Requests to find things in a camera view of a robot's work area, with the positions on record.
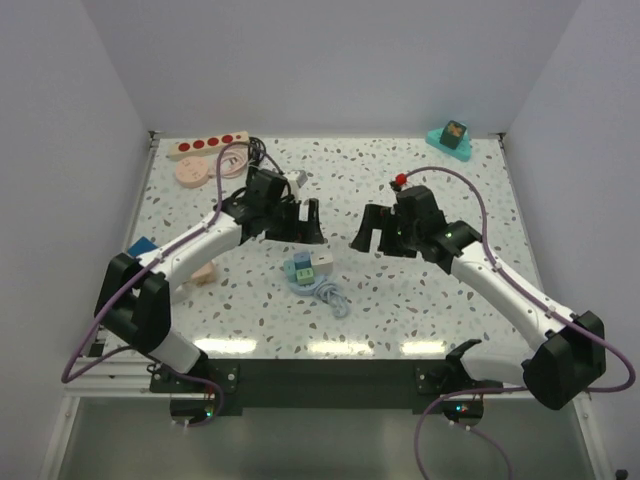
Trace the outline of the white charger block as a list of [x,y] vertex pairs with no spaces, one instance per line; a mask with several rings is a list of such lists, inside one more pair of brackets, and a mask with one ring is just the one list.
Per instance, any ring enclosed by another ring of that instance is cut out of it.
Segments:
[[334,259],[331,253],[316,253],[311,256],[311,265],[315,275],[330,275],[333,272]]

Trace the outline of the green small charger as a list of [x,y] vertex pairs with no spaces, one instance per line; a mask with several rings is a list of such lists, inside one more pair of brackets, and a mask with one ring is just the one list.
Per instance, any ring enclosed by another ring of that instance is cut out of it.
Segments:
[[295,272],[296,283],[300,286],[311,285],[315,282],[315,273],[313,268],[296,270]]

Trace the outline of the light blue round power strip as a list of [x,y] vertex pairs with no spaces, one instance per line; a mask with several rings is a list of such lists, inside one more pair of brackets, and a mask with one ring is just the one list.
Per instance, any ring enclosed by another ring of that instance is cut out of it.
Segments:
[[313,296],[314,291],[327,279],[326,275],[316,273],[312,267],[297,268],[293,260],[286,260],[283,269],[289,288],[300,296]]

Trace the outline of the beige cube plug adapter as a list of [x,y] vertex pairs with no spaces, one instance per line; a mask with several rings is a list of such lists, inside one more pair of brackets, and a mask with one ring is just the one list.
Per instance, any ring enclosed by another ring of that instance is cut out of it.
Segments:
[[215,264],[213,262],[207,262],[191,275],[190,283],[196,286],[204,286],[213,283],[216,278]]

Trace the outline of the pink round power strip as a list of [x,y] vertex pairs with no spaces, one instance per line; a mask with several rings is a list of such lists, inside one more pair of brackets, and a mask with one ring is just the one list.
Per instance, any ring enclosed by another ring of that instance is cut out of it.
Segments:
[[203,157],[185,157],[176,164],[176,181],[184,188],[195,189],[203,186],[209,179],[209,166]]

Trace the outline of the beige power strip red sockets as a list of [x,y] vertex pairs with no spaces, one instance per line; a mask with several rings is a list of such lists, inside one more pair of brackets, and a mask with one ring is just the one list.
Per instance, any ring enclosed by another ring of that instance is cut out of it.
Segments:
[[177,161],[189,156],[209,156],[217,154],[223,147],[231,143],[248,141],[249,134],[247,131],[201,137],[174,144],[169,148],[167,157],[170,160]]

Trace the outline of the blue cube socket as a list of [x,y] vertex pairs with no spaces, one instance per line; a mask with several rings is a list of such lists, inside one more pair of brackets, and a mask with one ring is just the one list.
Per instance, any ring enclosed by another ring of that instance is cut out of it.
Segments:
[[157,245],[149,238],[142,236],[127,249],[126,253],[132,258],[137,258],[155,249],[157,249]]

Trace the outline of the white cube plug adapter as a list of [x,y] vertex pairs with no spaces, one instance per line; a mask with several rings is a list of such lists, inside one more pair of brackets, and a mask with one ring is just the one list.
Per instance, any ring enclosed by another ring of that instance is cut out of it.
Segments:
[[171,293],[171,303],[177,304],[180,302],[187,301],[190,298],[191,291],[192,291],[192,285],[190,283],[183,283],[179,285]]

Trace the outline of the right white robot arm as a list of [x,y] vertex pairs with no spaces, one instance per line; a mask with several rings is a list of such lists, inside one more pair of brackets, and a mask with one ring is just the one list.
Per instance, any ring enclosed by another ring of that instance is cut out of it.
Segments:
[[378,252],[421,256],[469,286],[524,338],[523,349],[498,350],[469,340],[452,350],[445,369],[448,386],[459,393],[500,384],[527,388],[544,406],[559,410],[606,371],[604,324],[594,313],[574,314],[530,283],[524,297],[513,287],[521,276],[485,250],[481,234],[462,220],[449,222],[425,186],[396,194],[393,206],[366,205],[350,246],[370,249],[381,233]]

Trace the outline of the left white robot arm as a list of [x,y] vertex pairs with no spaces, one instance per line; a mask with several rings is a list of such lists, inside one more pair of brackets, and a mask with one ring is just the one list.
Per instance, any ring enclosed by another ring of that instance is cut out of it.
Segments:
[[308,201],[305,220],[299,217],[299,192],[306,181],[303,171],[260,169],[247,186],[174,240],[138,257],[115,256],[96,304],[101,325],[173,369],[171,378],[183,391],[200,390],[207,380],[207,356],[173,327],[173,301],[185,298],[185,285],[197,270],[251,238],[323,243],[318,200]]

